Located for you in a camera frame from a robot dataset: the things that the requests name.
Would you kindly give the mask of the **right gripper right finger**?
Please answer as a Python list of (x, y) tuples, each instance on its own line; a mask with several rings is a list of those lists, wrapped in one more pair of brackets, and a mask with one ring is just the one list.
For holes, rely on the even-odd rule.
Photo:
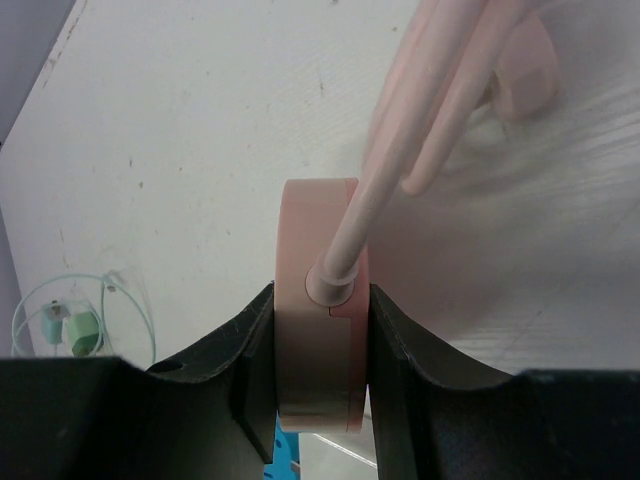
[(635, 370), (488, 366), (370, 290), (368, 382), (382, 479), (635, 479)]

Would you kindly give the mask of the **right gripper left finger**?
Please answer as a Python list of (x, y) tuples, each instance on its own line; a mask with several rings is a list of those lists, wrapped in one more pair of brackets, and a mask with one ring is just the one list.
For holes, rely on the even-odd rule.
[(5, 479), (259, 479), (276, 419), (274, 289), (142, 370), (118, 357), (1, 364)]

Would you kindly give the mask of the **blue socket cube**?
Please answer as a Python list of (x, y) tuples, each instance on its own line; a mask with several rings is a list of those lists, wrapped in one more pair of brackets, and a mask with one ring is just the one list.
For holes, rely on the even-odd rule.
[(276, 418), (273, 461), (264, 468), (265, 480), (300, 480), (299, 434), (285, 432)]

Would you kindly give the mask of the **green plug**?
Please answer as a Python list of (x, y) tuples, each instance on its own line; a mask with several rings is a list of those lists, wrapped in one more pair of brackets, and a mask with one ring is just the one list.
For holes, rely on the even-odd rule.
[(64, 321), (67, 346), (74, 357), (96, 354), (103, 346), (98, 318), (92, 311), (72, 314)]

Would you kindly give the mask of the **teal charger plug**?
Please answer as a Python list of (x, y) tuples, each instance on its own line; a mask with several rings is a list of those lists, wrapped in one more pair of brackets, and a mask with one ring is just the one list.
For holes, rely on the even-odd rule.
[(56, 346), (62, 343), (63, 321), (69, 316), (67, 306), (57, 300), (44, 306), (41, 310), (41, 333), (49, 345)]

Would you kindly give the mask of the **white adapter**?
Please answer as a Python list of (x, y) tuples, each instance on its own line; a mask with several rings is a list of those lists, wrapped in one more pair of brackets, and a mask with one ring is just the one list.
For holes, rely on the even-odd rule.
[(300, 434), (300, 476), (302, 479), (377, 479), (373, 446), (357, 437)]

